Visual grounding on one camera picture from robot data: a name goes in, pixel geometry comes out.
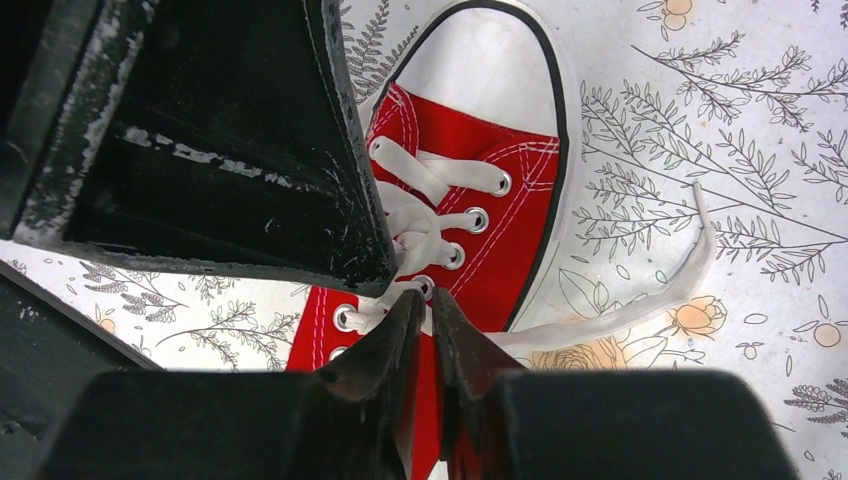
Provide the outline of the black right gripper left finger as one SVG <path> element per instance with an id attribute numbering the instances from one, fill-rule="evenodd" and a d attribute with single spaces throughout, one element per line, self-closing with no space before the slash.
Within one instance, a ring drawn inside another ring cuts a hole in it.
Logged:
<path id="1" fill-rule="evenodd" d="M 371 332 L 317 371 L 318 479 L 409 479 L 425 300 L 400 295 Z"/>

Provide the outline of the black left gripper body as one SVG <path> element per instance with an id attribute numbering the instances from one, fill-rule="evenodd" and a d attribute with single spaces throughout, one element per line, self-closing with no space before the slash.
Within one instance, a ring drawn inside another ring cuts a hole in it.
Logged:
<path id="1" fill-rule="evenodd" d="M 159 368 L 12 266 L 1 264 L 1 477 L 24 479 L 96 375 Z"/>

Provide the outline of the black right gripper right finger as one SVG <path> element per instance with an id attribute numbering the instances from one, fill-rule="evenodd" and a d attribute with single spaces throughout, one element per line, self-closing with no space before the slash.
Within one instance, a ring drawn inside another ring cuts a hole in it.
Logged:
<path id="1" fill-rule="evenodd" d="M 451 479 L 513 479 L 511 418 L 498 379 L 524 368 L 475 327 L 445 288 L 432 296 L 440 459 Z"/>

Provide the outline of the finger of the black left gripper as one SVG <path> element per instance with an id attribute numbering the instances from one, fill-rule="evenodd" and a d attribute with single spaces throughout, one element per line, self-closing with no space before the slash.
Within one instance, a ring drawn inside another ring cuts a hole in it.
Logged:
<path id="1" fill-rule="evenodd" d="M 130 270 L 382 294 L 335 1 L 5 1 L 1 236 Z"/>

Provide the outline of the red canvas sneaker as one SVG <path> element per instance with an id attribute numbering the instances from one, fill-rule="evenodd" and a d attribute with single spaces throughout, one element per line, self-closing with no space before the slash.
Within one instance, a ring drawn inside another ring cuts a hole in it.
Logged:
<path id="1" fill-rule="evenodd" d="M 579 109 L 561 44 L 518 1 L 454 1 L 359 108 L 399 261 L 375 298 L 311 287 L 288 366 L 315 370 L 383 322 L 410 289 L 446 289 L 510 353 L 608 337 L 687 300 L 709 269 L 704 226 L 657 293 L 588 320 L 520 327 L 560 242 Z"/>

